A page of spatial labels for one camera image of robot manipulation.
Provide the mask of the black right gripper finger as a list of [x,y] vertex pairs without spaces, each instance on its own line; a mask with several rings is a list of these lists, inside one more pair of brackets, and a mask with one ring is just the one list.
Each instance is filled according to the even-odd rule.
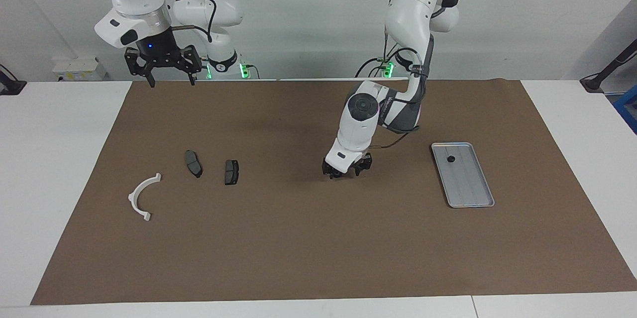
[[196,84],[197,75],[202,71],[202,62],[200,55],[194,45],[188,45],[182,49],[182,57],[184,59],[183,71],[187,73],[191,85]]
[[145,62],[143,65],[139,64],[138,60],[140,59],[140,51],[138,49],[126,48],[124,59],[132,75],[145,78],[151,88],[155,87],[156,82],[152,75],[154,65],[152,62]]

